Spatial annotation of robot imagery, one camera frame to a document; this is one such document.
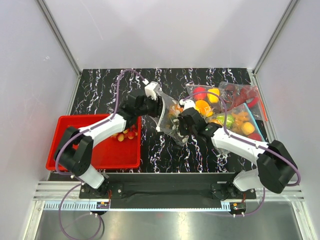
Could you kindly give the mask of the polka dot zip bag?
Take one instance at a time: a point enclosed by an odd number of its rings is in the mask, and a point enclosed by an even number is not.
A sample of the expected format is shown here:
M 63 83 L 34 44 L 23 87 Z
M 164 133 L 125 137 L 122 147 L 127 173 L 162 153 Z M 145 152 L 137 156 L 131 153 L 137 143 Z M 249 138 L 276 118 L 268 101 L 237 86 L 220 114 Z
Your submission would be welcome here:
M 156 91 L 157 96 L 161 98 L 162 110 L 160 116 L 156 120 L 156 130 L 163 132 L 173 138 L 174 142 L 179 146 L 184 146 L 188 139 L 188 135 L 181 135 L 178 116 L 182 113 L 183 108 L 179 102 L 169 95 L 166 95 L 161 90 Z

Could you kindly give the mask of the fake cherry bunch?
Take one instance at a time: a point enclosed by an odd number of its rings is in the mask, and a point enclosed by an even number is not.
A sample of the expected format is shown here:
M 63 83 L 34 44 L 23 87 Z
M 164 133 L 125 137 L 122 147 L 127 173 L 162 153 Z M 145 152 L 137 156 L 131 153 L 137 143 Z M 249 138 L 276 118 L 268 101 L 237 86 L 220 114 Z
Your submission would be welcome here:
M 123 142 L 126 139 L 133 140 L 138 136 L 138 130 L 136 125 L 132 125 L 131 127 L 125 129 L 120 133 L 115 133 L 111 136 L 111 139 L 117 140 L 118 142 Z

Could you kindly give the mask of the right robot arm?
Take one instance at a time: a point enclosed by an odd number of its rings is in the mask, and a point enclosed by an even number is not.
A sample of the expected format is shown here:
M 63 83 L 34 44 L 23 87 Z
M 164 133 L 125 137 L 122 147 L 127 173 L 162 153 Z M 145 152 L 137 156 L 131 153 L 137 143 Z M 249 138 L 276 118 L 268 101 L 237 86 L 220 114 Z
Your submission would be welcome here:
M 181 135 L 193 135 L 208 147 L 227 150 L 256 166 L 233 177 L 227 185 L 228 195 L 232 198 L 239 198 L 245 191 L 255 188 L 266 188 L 280 194 L 290 185 L 292 177 L 298 174 L 297 165 L 278 140 L 268 143 L 233 133 L 220 124 L 207 123 L 194 108 L 184 110 L 178 120 Z

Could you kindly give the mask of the fake orange pineapple with leaves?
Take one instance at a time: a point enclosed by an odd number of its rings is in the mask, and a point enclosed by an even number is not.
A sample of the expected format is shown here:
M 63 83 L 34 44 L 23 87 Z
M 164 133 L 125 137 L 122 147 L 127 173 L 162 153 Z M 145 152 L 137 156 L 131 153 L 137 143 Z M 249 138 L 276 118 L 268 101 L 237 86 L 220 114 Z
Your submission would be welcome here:
M 178 117 L 182 113 L 182 111 L 183 111 L 183 108 L 180 106 L 179 103 L 173 103 L 172 105 L 169 106 L 167 117 L 172 130 L 175 130 L 178 128 L 179 126 Z

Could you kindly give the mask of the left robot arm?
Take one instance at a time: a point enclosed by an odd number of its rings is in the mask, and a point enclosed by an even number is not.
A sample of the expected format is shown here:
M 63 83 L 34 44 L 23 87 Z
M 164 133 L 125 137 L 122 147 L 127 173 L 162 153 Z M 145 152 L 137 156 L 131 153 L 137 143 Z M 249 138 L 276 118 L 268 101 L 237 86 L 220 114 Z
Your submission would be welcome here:
M 164 109 L 162 97 L 148 96 L 143 90 L 134 90 L 108 117 L 83 128 L 68 127 L 54 154 L 56 170 L 59 165 L 83 183 L 97 198 L 108 193 L 108 181 L 92 165 L 93 149 L 111 137 L 133 126 L 138 117 L 158 118 Z

